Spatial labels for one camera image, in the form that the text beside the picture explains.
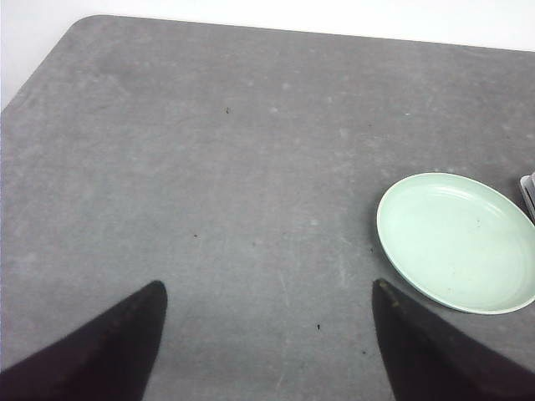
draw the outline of gray table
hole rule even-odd
[[[4,367],[160,278],[145,399],[392,399],[370,309],[385,277],[535,369],[534,306],[428,301],[374,224],[386,188],[422,171],[522,203],[534,53],[98,16],[2,128]]]

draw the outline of light green plate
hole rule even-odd
[[[535,299],[535,226],[486,185],[443,173],[405,178],[383,196],[377,228],[398,272],[443,305],[498,314]]]

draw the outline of table surface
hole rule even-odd
[[[393,399],[384,277],[535,369],[535,307],[427,300],[381,250],[422,171],[522,204],[535,53],[98,16],[3,112],[3,366],[149,280],[170,304],[146,400]]]

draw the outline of plate rim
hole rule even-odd
[[[451,309],[455,309],[457,311],[460,311],[460,312],[469,312],[469,313],[476,313],[476,314],[481,314],[481,315],[499,315],[499,314],[503,314],[503,313],[510,313],[510,312],[515,312],[519,309],[522,309],[523,307],[526,307],[528,306],[529,304],[531,304],[533,301],[535,301],[535,293],[533,293],[533,295],[531,295],[530,298],[528,298],[525,302],[522,302],[514,307],[508,307],[508,308],[504,308],[504,309],[496,309],[496,310],[485,310],[485,309],[477,309],[477,308],[472,308],[472,307],[463,307],[462,305],[458,305],[458,304],[455,304],[453,302],[448,302],[447,300],[443,299],[442,297],[440,296],[437,296],[436,294],[434,294],[433,292],[430,292],[429,290],[425,289],[424,287],[419,287],[415,284],[415,281],[409,277],[409,275],[405,274],[403,272],[403,270],[398,267],[398,265],[395,263],[395,261],[393,260],[392,257],[390,257],[390,253],[389,250],[388,250],[388,247],[386,246],[384,240],[383,240],[383,235],[381,233],[381,225],[380,225],[380,216],[381,216],[381,211],[383,210],[383,206],[384,206],[384,203],[385,203],[385,199],[387,199],[388,195],[399,185],[401,185],[402,183],[408,181],[408,180],[413,180],[414,178],[417,178],[417,177],[422,177],[422,176],[428,176],[428,175],[433,175],[433,176],[453,176],[457,179],[461,179],[461,180],[467,180],[467,181],[470,181],[471,183],[473,184],[476,184],[476,185],[479,185],[479,186],[483,186],[485,187],[486,189],[490,190],[491,192],[493,192],[495,195],[498,195],[499,197],[503,198],[505,201],[507,201],[510,205],[513,206],[513,209],[516,209],[524,219],[526,219],[526,221],[530,224],[530,226],[533,227],[533,229],[535,230],[535,226],[533,225],[532,221],[529,219],[529,217],[526,216],[526,214],[522,211],[522,209],[520,209],[520,207],[518,207],[512,200],[510,200],[509,198],[507,198],[506,196],[504,196],[504,194],[498,192],[497,190],[495,190],[494,188],[491,188],[490,186],[488,185],[485,185],[483,184],[482,182],[480,181],[477,181],[477,180],[473,180],[472,178],[469,178],[469,177],[465,177],[464,175],[458,175],[458,174],[453,174],[453,173],[444,173],[444,172],[426,172],[426,173],[419,173],[419,174],[414,174],[414,175],[409,175],[401,180],[398,180],[396,181],[393,185],[391,185],[389,187],[388,190],[386,190],[386,192],[383,194],[383,196],[381,196],[381,200],[379,202],[379,205],[377,206],[377,213],[376,213],[376,218],[375,218],[375,224],[376,224],[376,228],[377,228],[377,232],[378,232],[378,235],[379,235],[379,240],[380,240],[380,244],[381,246],[383,247],[383,250],[385,251],[385,255],[386,257],[388,258],[388,260],[390,261],[390,263],[392,264],[392,266],[394,267],[394,269],[415,289],[417,290],[418,292],[420,292],[421,294],[425,295],[426,297],[432,299],[433,301],[435,302],[438,302],[440,303],[441,305],[445,306],[445,307],[449,307]]]

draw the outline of white wall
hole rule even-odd
[[[68,27],[117,14],[535,51],[534,0],[2,0],[2,108]]]

